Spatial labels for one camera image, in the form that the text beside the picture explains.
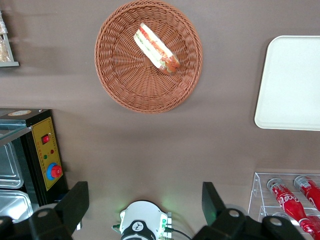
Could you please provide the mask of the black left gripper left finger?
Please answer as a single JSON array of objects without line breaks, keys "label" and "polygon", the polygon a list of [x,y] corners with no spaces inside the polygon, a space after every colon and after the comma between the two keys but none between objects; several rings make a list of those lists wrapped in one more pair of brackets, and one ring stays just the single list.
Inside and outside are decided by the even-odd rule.
[{"label": "black left gripper left finger", "polygon": [[53,208],[44,206],[31,217],[13,223],[9,216],[0,218],[2,240],[71,240],[89,208],[89,186],[77,182]]}]

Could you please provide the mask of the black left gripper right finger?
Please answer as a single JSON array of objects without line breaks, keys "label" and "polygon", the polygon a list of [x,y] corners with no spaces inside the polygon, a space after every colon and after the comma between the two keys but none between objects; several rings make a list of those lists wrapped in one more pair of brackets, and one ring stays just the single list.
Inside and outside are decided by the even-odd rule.
[{"label": "black left gripper right finger", "polygon": [[266,216],[261,222],[236,208],[227,208],[212,182],[202,183],[202,212],[207,225],[194,240],[303,240],[303,235],[287,219]]}]

